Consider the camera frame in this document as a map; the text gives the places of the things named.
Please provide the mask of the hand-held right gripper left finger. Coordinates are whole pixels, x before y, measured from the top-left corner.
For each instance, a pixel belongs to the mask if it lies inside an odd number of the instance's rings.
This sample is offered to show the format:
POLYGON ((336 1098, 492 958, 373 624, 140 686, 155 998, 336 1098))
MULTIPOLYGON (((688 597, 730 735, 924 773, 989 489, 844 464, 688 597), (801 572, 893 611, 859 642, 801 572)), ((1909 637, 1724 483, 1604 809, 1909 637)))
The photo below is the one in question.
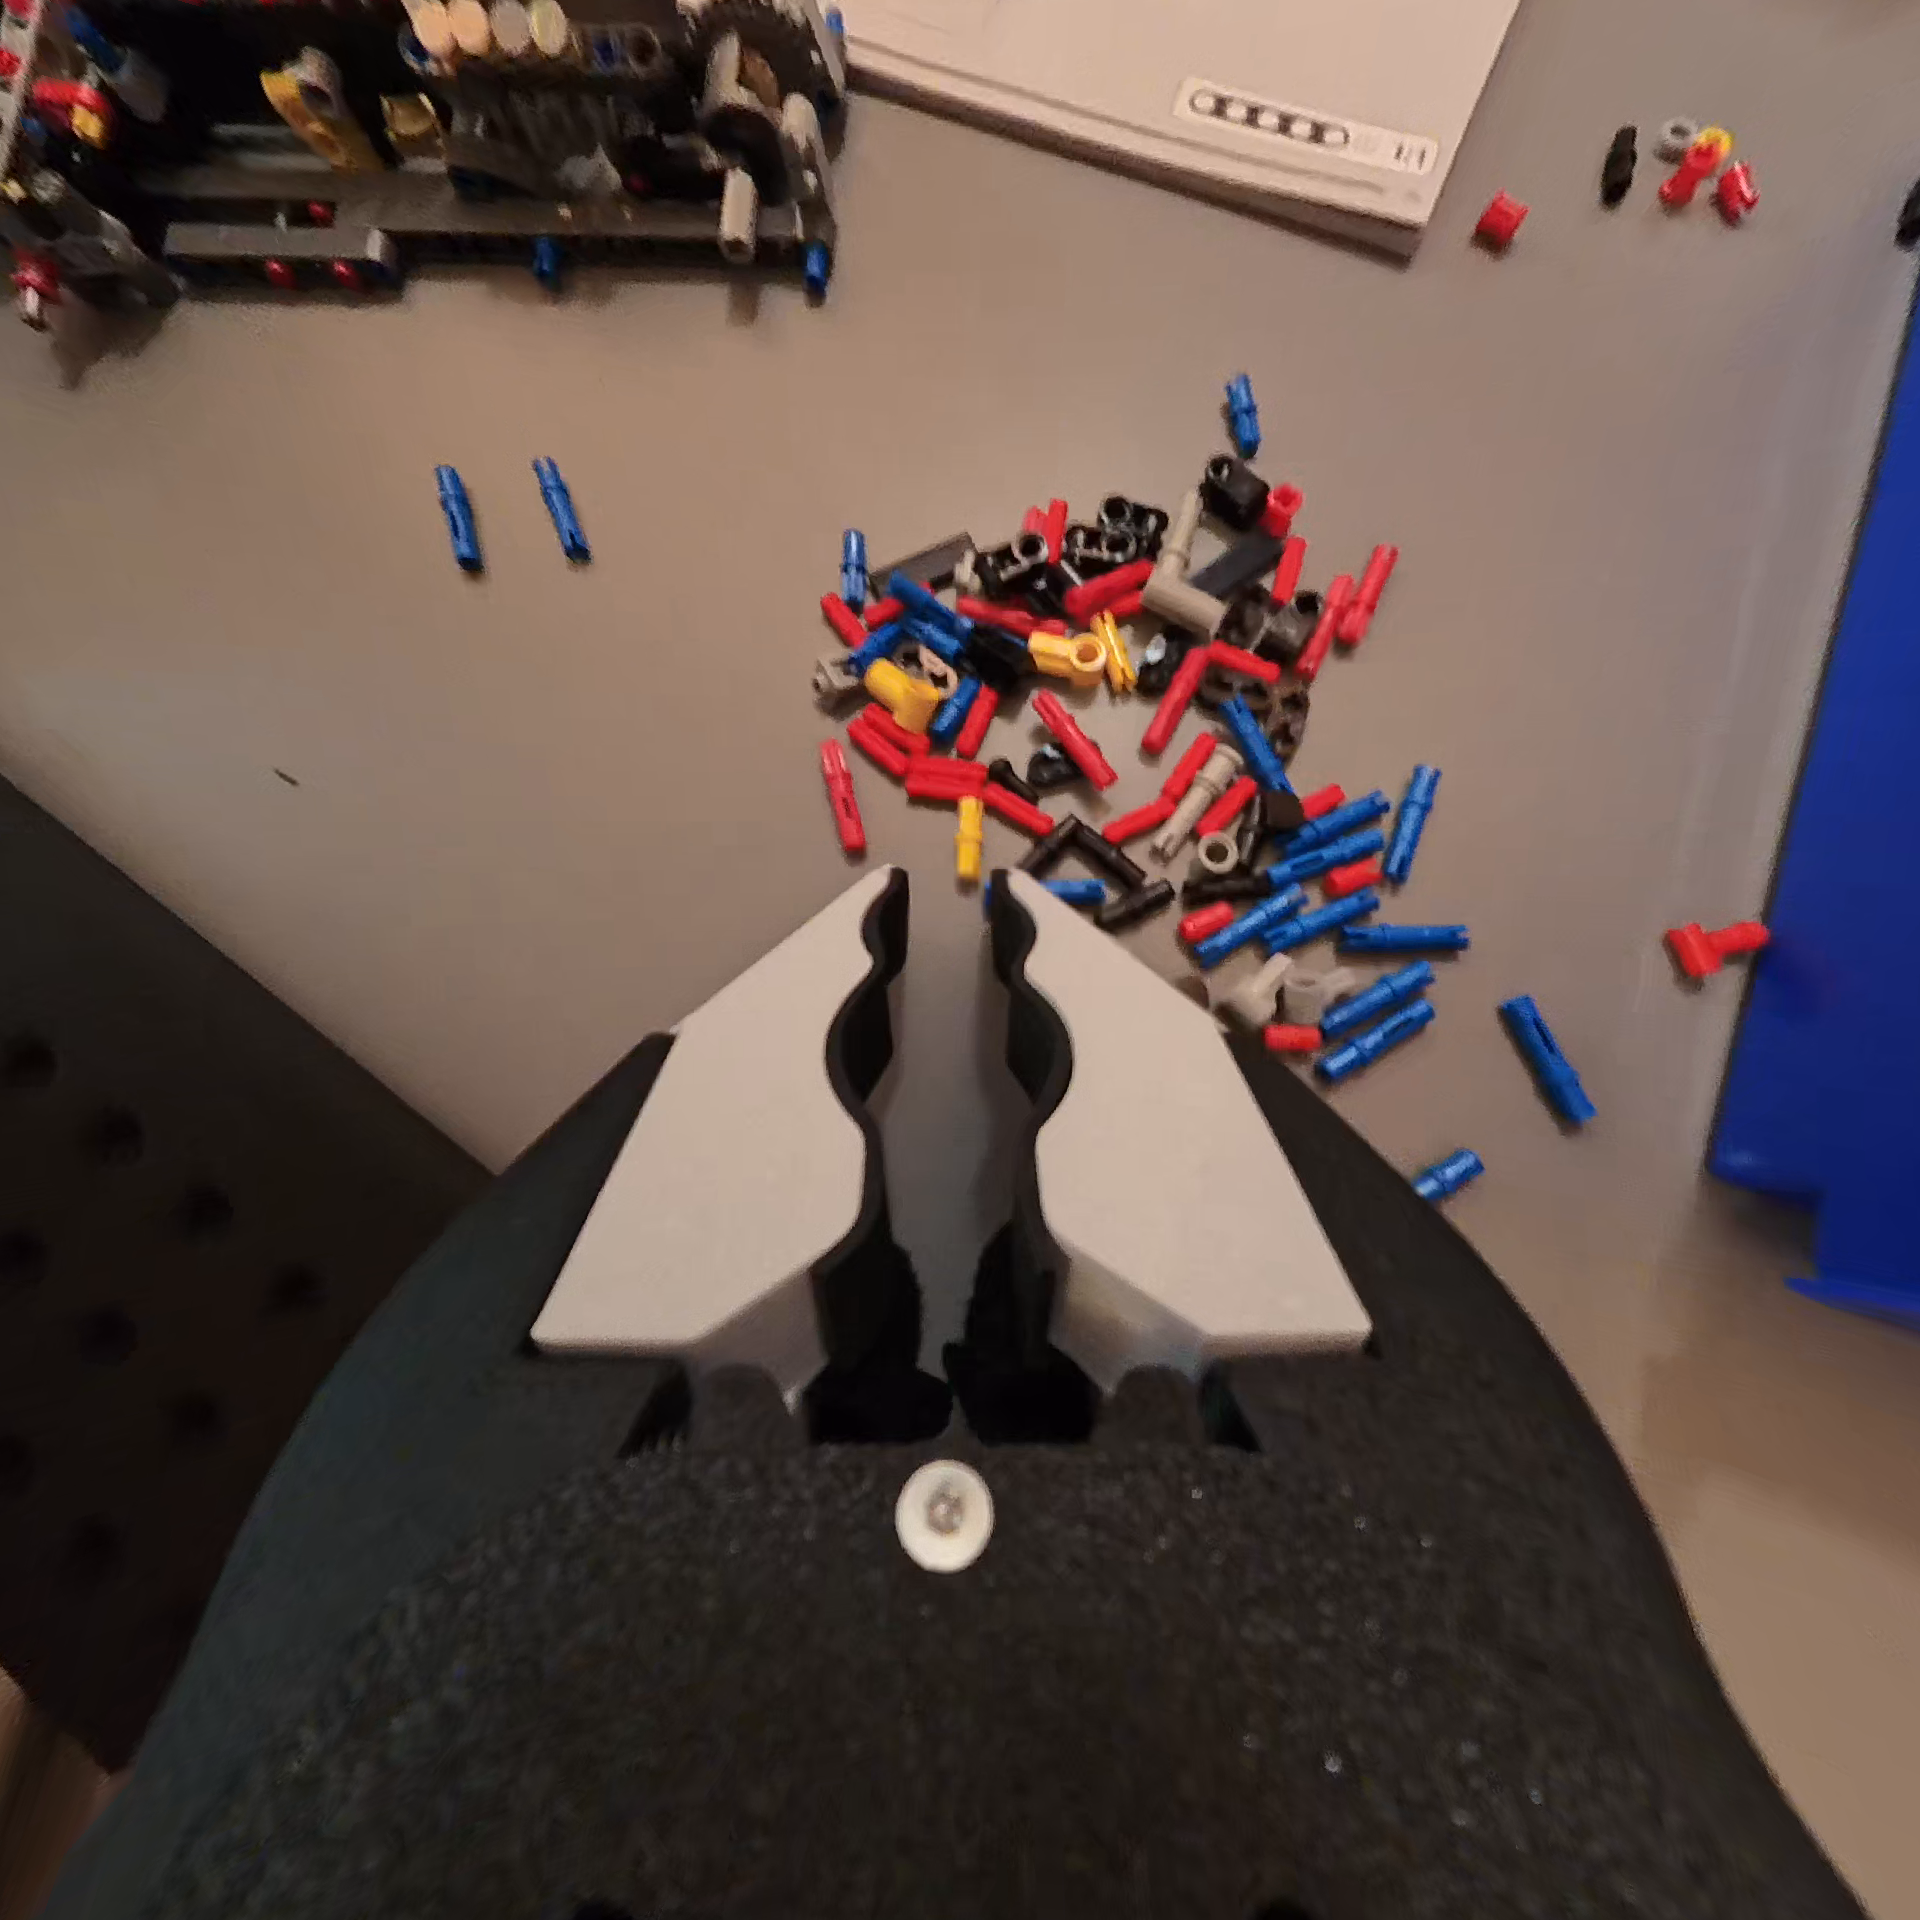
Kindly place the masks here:
POLYGON ((688 1014, 532 1320, 541 1357, 747 1365, 793 1403, 909 1308, 871 1098, 909 876, 875 868, 688 1014))

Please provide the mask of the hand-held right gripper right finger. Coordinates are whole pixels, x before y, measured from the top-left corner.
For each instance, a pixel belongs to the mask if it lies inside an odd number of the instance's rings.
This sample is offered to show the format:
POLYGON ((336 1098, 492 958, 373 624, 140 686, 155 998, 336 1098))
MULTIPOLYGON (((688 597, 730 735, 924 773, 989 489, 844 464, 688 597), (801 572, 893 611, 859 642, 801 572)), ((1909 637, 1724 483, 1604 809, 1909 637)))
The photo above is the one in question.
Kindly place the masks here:
POLYGON ((1211 1015, 1031 874, 989 885, 1029 1103, 989 1291, 1006 1347, 1099 1392, 1146 1366, 1359 1354, 1369 1312, 1211 1015))

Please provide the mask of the pile of mixed lego pieces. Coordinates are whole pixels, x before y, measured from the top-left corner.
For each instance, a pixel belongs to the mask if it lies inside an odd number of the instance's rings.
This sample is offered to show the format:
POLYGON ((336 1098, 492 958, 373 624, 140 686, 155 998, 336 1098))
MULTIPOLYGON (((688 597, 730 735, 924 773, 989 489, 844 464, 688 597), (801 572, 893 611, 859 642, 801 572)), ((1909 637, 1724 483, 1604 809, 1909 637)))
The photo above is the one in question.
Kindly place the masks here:
POLYGON ((1463 924, 1383 918, 1438 792, 1309 786, 1294 760, 1331 660, 1380 619, 1399 548, 1309 581, 1301 490, 1215 455, 1174 509, 1064 498, 1012 536, 871 563, 843 536, 811 670, 830 835, 867 847, 859 776, 955 820, 955 880, 987 882, 987 826, 1101 931, 1166 922, 1201 1006, 1327 1087, 1436 1024, 1463 924))

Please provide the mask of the long lego chassis assembly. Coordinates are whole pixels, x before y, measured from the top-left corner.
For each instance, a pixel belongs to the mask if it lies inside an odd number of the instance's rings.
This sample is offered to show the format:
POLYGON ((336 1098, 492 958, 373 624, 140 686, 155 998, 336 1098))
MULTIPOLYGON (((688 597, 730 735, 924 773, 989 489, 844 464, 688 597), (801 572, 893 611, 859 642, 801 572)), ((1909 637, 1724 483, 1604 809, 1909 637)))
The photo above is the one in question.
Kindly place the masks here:
POLYGON ((831 271, 834 4, 5 3, 5 299, 388 299, 413 270, 831 271))

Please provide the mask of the lego instruction sheet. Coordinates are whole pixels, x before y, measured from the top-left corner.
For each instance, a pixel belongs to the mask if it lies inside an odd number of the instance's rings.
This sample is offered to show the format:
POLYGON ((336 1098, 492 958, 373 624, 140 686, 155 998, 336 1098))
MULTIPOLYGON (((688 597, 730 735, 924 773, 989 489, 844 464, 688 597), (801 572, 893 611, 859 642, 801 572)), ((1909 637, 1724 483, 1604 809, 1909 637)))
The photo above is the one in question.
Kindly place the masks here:
POLYGON ((848 3, 867 91, 1411 257, 1516 3, 848 3))

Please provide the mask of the small red yellow lego cluster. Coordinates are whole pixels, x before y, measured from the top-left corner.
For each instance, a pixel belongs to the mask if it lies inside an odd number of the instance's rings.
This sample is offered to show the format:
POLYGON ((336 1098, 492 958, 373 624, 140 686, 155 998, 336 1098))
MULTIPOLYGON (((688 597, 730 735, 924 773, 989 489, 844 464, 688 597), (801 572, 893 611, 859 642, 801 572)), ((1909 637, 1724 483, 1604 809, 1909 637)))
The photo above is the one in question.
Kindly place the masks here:
MULTIPOLYGON (((1664 166, 1654 201, 1664 211, 1681 211, 1705 197, 1727 227, 1741 227, 1762 204, 1751 163, 1739 154, 1739 143, 1724 124, 1672 117, 1653 140, 1653 154, 1664 166)), ((1634 186, 1639 168, 1639 129, 1620 124, 1602 154, 1595 204, 1620 209, 1634 186)))

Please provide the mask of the black perforated panel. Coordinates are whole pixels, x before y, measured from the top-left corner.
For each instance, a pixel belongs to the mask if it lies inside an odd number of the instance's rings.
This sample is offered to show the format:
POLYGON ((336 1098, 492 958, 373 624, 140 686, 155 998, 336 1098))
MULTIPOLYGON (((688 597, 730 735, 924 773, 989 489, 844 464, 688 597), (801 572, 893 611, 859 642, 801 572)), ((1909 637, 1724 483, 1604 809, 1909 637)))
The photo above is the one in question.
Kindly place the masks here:
POLYGON ((5 783, 3 1654, 107 1771, 317 1385, 485 1183, 5 783))

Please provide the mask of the blue plastic bin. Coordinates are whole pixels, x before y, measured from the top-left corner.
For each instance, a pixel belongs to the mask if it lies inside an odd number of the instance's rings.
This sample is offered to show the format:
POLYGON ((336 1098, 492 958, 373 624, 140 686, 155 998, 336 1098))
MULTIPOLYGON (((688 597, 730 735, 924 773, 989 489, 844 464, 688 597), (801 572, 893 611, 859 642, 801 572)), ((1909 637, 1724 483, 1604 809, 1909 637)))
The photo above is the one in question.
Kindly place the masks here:
POLYGON ((1916 1327, 1916 321, 1906 321, 1705 1168, 1812 1220, 1788 1280, 1916 1327))

